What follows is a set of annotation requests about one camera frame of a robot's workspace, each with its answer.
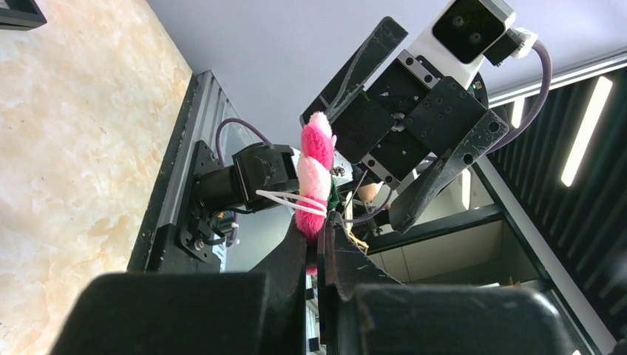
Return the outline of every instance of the pink and white plush toy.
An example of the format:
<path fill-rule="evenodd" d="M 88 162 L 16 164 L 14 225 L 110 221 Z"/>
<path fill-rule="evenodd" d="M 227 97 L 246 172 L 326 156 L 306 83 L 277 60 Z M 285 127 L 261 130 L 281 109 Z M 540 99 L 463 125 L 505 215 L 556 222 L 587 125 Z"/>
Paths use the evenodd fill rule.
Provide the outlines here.
<path fill-rule="evenodd" d="M 333 146 L 336 137 L 331 125 L 322 112 L 311 116 L 301 133 L 302 156 L 298 160 L 296 174 L 300 184 L 300 196 L 316 204 L 299 200 L 296 204 L 324 213 L 296 210 L 296 226 L 307 237 L 308 243 L 316 243 L 318 234 L 325 225 L 326 207 L 331 193 L 331 169 L 333 168 Z"/>

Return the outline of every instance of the fluorescent light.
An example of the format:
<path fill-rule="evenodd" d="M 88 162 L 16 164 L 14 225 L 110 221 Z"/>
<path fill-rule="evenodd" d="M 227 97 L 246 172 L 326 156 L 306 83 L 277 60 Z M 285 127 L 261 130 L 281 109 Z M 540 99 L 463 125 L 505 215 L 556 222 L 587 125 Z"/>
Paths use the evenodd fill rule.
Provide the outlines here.
<path fill-rule="evenodd" d="M 521 126 L 521 119 L 523 117 L 523 110 L 525 108 L 525 98 L 517 98 L 514 101 L 514 107 L 512 108 L 512 126 L 518 128 Z"/>
<path fill-rule="evenodd" d="M 464 169 L 461 172 L 461 203 L 464 208 L 468 210 L 470 208 L 470 178 L 472 175 L 468 169 Z"/>
<path fill-rule="evenodd" d="M 572 144 L 570 155 L 566 161 L 566 166 L 564 166 L 564 171 L 562 172 L 562 182 L 566 186 L 571 186 L 572 181 L 575 179 L 579 164 L 581 164 L 588 143 L 590 143 L 590 137 L 599 121 L 603 106 L 606 104 L 611 85 L 612 82 L 604 76 L 600 76 L 597 80 L 594 92 L 592 92 L 592 97 L 590 97 L 590 102 L 588 102 L 588 108 L 583 115 L 583 120 L 581 120 L 579 132 L 577 132 L 577 137 Z"/>

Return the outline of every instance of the black beam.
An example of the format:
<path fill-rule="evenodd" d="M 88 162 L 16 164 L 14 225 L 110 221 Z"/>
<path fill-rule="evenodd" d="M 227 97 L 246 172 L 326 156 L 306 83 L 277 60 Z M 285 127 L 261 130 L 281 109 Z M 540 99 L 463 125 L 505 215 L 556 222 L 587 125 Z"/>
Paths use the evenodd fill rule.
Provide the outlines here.
<path fill-rule="evenodd" d="M 478 209 L 471 209 L 452 216 L 418 224 L 410 228 L 405 234 L 393 231 L 370 238 L 368 239 L 368 254 L 376 254 L 401 246 L 408 246 L 423 240 L 481 226 L 502 218 L 503 210 L 499 205 L 492 204 L 479 207 Z"/>

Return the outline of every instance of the camera lens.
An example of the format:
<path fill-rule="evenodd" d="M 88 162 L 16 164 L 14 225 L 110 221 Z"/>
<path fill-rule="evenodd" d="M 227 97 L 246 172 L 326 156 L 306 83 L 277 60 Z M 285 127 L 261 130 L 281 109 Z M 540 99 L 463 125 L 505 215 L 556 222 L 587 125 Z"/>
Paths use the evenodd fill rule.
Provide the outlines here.
<path fill-rule="evenodd" d="M 462 27 L 462 26 L 464 26 L 464 19 L 461 16 L 453 17 L 453 26 L 454 27 Z"/>
<path fill-rule="evenodd" d="M 479 44 L 481 42 L 481 35 L 475 32 L 472 35 L 470 35 L 469 40 L 470 40 L 470 43 L 472 44 Z"/>

